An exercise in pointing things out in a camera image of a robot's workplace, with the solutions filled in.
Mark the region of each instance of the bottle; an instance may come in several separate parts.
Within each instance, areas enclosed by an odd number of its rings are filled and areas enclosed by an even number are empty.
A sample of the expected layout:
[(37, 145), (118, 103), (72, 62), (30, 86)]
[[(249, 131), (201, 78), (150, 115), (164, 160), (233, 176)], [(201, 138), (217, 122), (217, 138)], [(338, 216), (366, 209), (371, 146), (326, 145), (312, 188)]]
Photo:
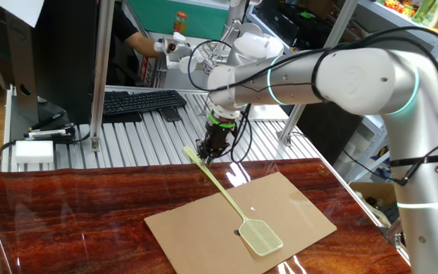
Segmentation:
[(177, 12), (175, 22), (173, 23), (173, 32), (183, 34), (186, 32), (187, 14), (185, 12)]
[(422, 24), (426, 27), (434, 27), (438, 21), (438, 0), (433, 3), (432, 8), (429, 10), (427, 15), (425, 15)]
[(417, 13), (413, 16), (411, 19), (415, 23), (422, 23), (422, 21), (425, 18), (425, 15), (429, 12), (430, 8), (432, 8), (433, 3), (435, 3), (436, 0), (424, 0), (422, 2), (422, 5), (418, 8)]

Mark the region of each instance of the brown cardboard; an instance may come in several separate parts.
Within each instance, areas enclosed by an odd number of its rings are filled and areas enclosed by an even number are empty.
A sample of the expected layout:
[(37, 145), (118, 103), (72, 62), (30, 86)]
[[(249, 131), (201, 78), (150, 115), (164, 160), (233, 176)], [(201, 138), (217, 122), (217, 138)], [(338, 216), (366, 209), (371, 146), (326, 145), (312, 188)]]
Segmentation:
[(363, 194), (365, 199), (384, 199), (386, 205), (396, 202), (395, 187), (392, 183), (351, 183), (351, 189)]
[(306, 7), (315, 16), (325, 20), (334, 7), (334, 3), (335, 0), (311, 0), (306, 3)]
[(248, 218), (265, 221), (284, 246), (264, 257), (250, 253), (234, 234), (243, 220), (217, 193), (145, 219), (178, 274), (264, 273), (336, 230), (280, 173), (227, 192)]

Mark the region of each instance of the wooden table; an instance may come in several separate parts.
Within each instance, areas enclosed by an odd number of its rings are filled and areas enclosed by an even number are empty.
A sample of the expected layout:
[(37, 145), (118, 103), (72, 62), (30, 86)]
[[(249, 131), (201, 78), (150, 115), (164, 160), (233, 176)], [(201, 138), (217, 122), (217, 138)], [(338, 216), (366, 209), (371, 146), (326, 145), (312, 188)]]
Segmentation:
[[(411, 272), (320, 160), (243, 166), (251, 179), (280, 171), (338, 228), (267, 273)], [(232, 187), (230, 164), (213, 164), (211, 171), (226, 188)], [(174, 273), (144, 218), (216, 192), (194, 165), (0, 173), (3, 269)]]

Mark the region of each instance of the black keyboard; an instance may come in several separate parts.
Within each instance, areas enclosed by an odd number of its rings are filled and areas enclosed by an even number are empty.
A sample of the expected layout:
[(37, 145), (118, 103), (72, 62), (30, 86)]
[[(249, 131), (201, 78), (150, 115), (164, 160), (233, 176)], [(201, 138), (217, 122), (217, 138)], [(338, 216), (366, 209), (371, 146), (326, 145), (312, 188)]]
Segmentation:
[(104, 99), (104, 115), (146, 112), (164, 107), (183, 107), (187, 101), (176, 91), (117, 94)]

